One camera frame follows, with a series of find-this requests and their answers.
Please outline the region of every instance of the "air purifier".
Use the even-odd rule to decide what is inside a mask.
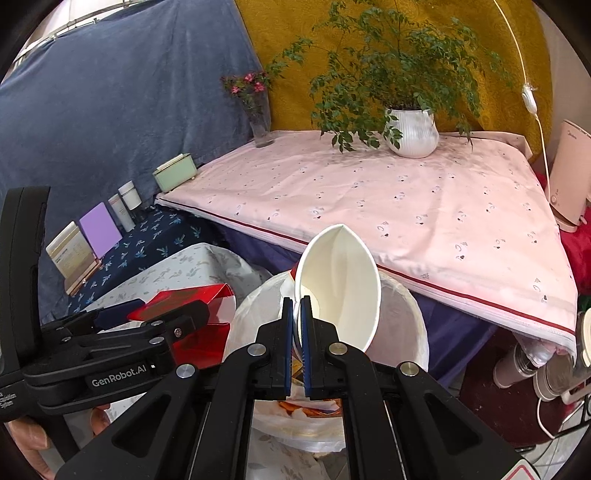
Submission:
[[[591,192],[591,135],[569,120],[562,122],[549,186],[546,195],[558,227],[575,232]]]

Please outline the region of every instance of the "navy floral cloth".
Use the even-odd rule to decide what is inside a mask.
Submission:
[[[107,252],[97,272],[70,297],[68,314],[84,310],[139,272],[198,243],[225,246],[223,237],[208,220],[186,212],[157,207],[145,222],[126,233]]]

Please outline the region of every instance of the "mint green box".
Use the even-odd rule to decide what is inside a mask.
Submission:
[[[187,180],[195,178],[197,167],[190,153],[180,154],[160,165],[152,173],[163,193],[170,192]]]

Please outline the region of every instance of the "purple card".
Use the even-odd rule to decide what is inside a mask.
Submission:
[[[122,239],[104,203],[80,219],[80,228],[98,258],[103,258]]]

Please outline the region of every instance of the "pink bedsheet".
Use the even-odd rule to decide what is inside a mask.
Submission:
[[[158,202],[300,252],[345,223],[410,290],[574,352],[577,290],[527,145],[486,136],[501,141],[441,137],[413,160],[360,144],[341,154],[329,135],[278,132],[273,145],[238,148]]]

